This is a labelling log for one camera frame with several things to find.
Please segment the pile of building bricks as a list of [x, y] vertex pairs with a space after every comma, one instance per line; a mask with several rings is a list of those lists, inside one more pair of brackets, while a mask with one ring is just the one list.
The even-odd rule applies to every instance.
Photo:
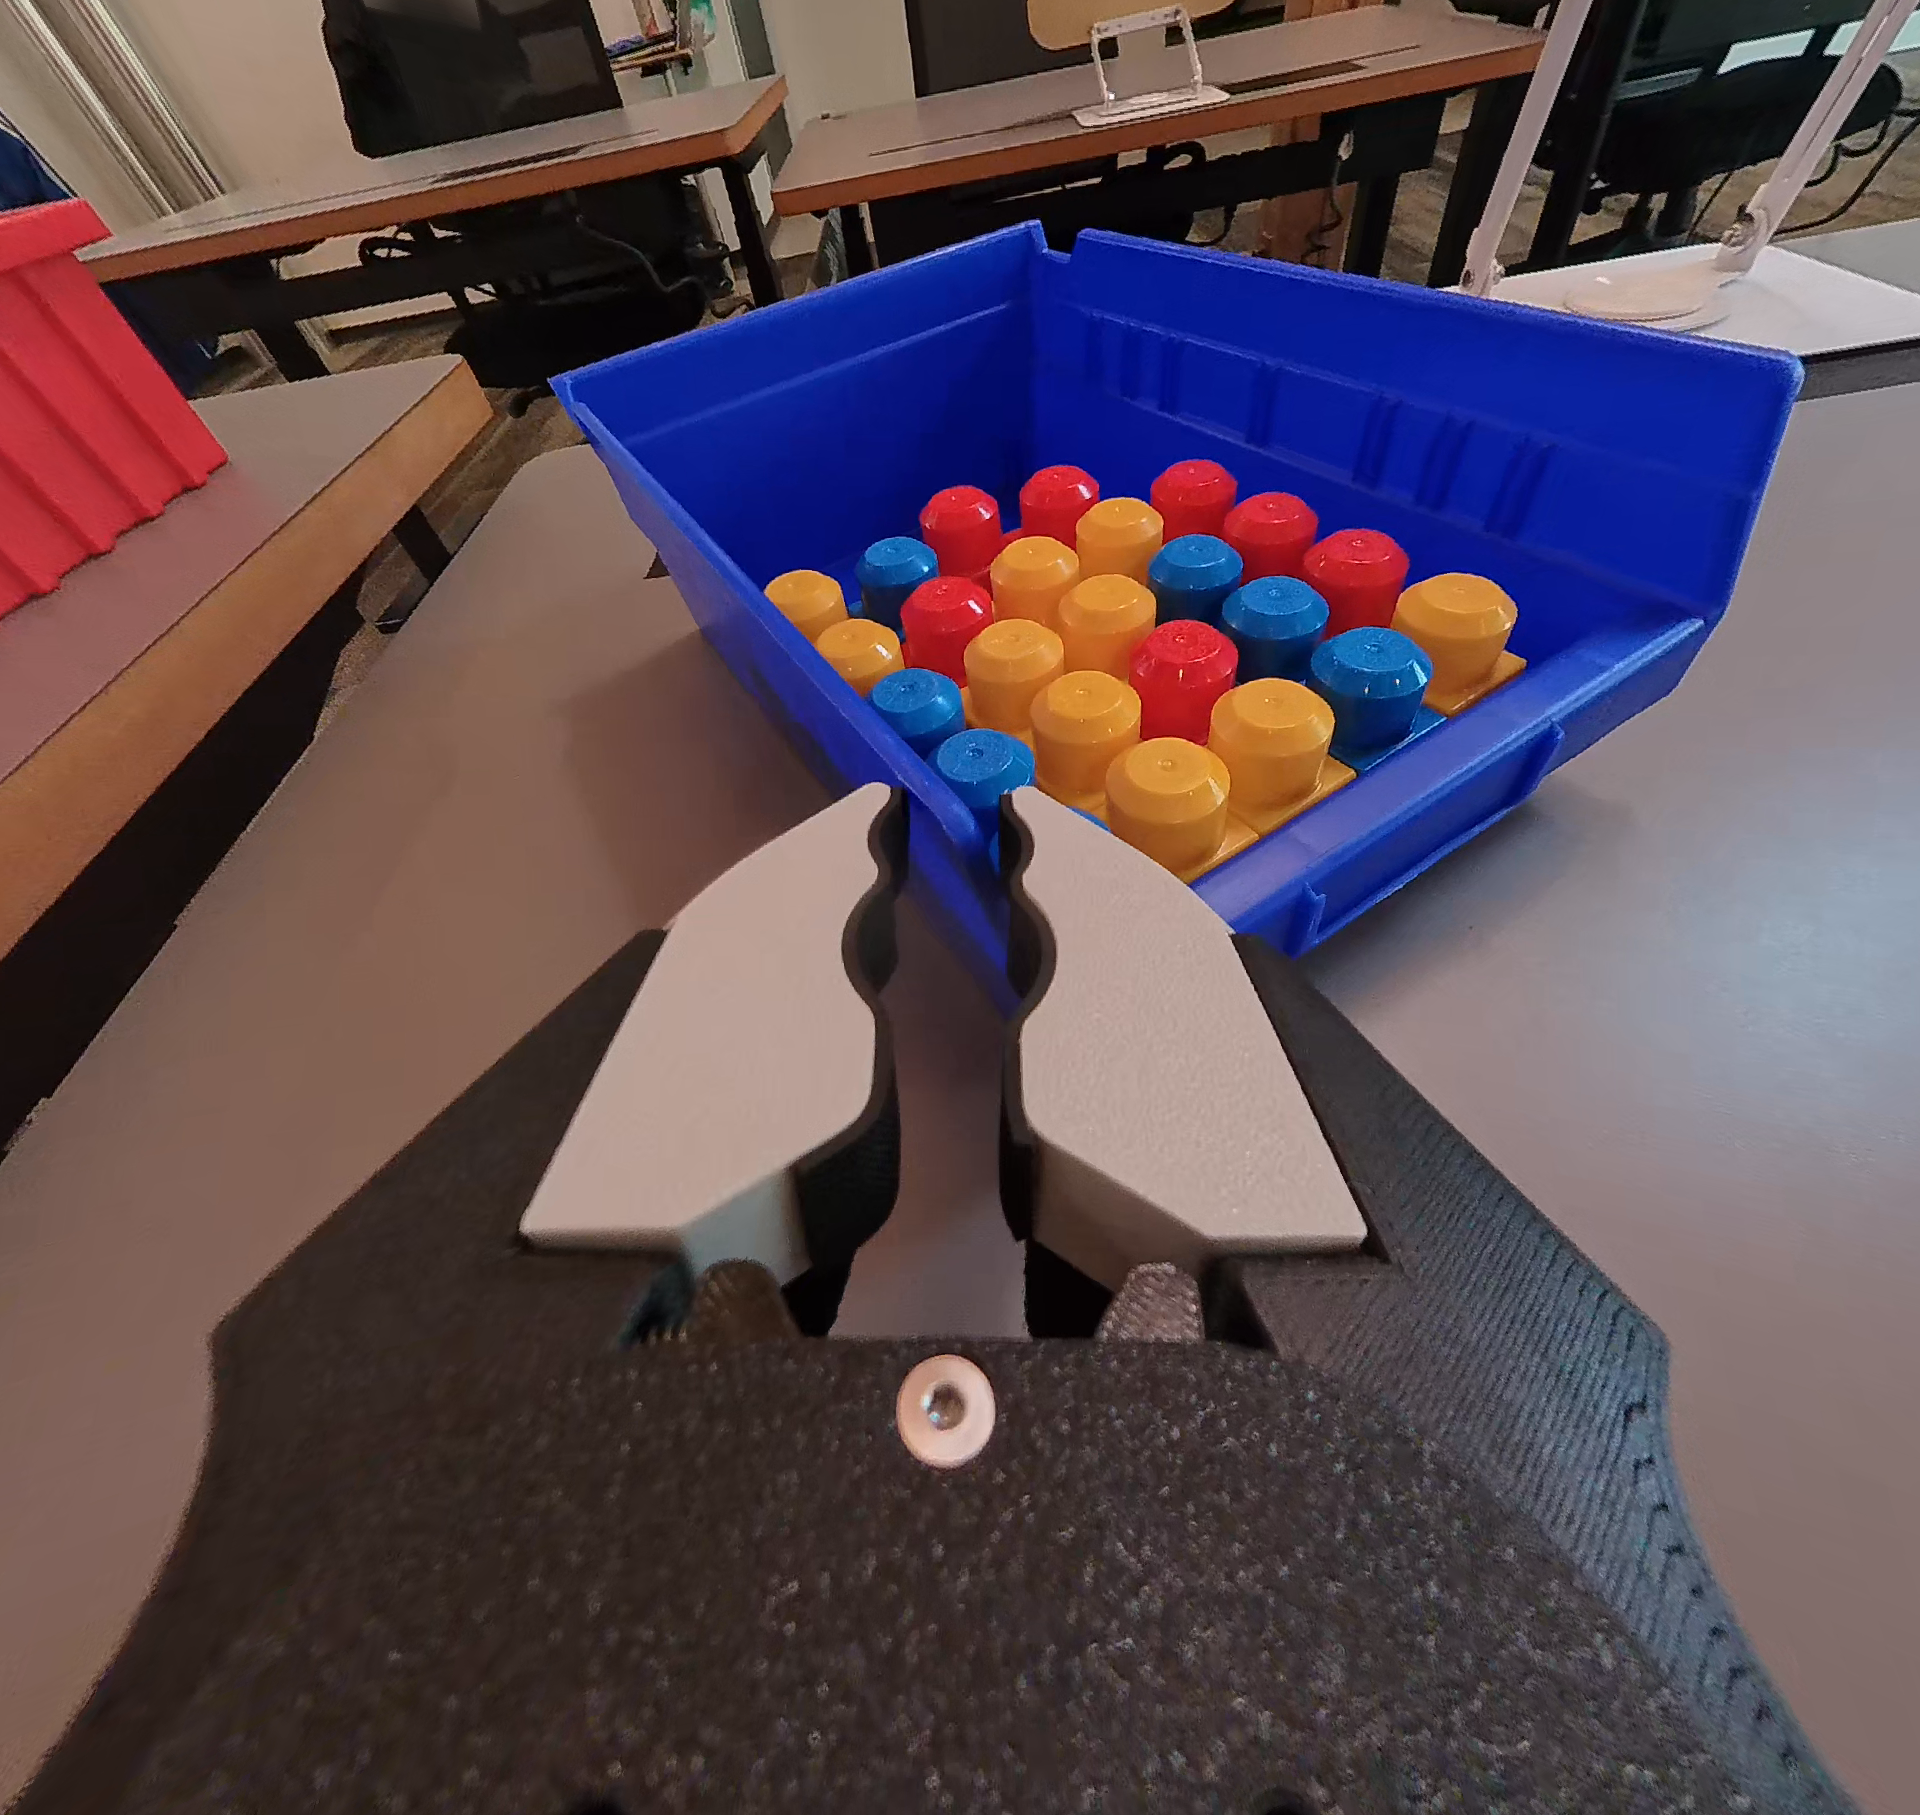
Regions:
[[950, 484], [849, 582], [791, 568], [763, 595], [987, 840], [1035, 787], [1187, 882], [1527, 667], [1496, 579], [1419, 576], [1388, 534], [1322, 530], [1206, 457], [1142, 497], [1041, 467], [1014, 523]]

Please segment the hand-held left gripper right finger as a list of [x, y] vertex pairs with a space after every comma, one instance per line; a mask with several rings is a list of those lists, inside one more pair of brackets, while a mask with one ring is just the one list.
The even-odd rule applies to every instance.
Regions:
[[1204, 1293], [1230, 1258], [1359, 1254], [1364, 1208], [1230, 925], [1037, 789], [1001, 799], [998, 852], [1026, 1330], [1093, 1333], [1142, 1268]]

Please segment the white desk stand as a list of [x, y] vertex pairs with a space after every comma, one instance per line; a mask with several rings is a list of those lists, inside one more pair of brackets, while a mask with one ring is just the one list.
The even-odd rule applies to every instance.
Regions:
[[1851, 48], [1793, 133], [1786, 156], [1720, 242], [1519, 274], [1502, 291], [1497, 250], [1506, 222], [1593, 5], [1560, 0], [1554, 11], [1485, 209], [1467, 244], [1458, 291], [1591, 321], [1637, 321], [1731, 344], [1776, 346], [1805, 361], [1915, 346], [1913, 292], [1783, 248], [1774, 241], [1812, 180], [1814, 166], [1857, 105], [1870, 70], [1883, 62], [1912, 17], [1915, 0], [1874, 0], [1868, 7]]

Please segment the desk clutter with bottles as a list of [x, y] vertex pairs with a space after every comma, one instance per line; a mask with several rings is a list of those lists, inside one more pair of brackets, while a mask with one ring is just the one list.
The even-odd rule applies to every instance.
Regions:
[[662, 81], [667, 91], [693, 86], [708, 72], [708, 51], [717, 35], [712, 0], [631, 0], [635, 33], [607, 43], [617, 77]]

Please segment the clear acrylic holder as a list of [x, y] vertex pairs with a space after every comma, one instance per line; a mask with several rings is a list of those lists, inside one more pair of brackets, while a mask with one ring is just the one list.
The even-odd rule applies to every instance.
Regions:
[[[1108, 77], [1108, 51], [1119, 54], [1122, 43], [1139, 37], [1158, 37], [1160, 45], [1168, 45], [1169, 35], [1175, 35], [1177, 45], [1187, 52], [1187, 77], [1177, 86], [1164, 89], [1116, 91]], [[1174, 1], [1160, 9], [1093, 20], [1090, 29], [1090, 52], [1099, 95], [1090, 105], [1080, 105], [1068, 111], [1070, 120], [1082, 129], [1108, 129], [1168, 115], [1189, 115], [1230, 100], [1227, 89], [1209, 84], [1204, 77], [1192, 19], [1184, 5]]]

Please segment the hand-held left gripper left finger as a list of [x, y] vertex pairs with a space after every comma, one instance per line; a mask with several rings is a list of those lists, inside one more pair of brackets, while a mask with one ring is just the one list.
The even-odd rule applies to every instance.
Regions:
[[519, 1223], [546, 1252], [756, 1263], [832, 1330], [900, 1197], [880, 994], [898, 966], [905, 794], [879, 781], [724, 870], [662, 933]]

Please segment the blue plastic bin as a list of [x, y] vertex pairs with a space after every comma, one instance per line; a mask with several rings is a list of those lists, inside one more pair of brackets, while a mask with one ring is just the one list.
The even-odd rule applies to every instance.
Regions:
[[851, 579], [946, 482], [1177, 457], [1381, 528], [1519, 604], [1527, 668], [1198, 882], [1304, 957], [1672, 692], [1731, 599], [1805, 367], [1789, 351], [1037, 226], [854, 275], [555, 388], [687, 608], [830, 794], [907, 794], [905, 890], [1008, 1007], [978, 823], [765, 599]]

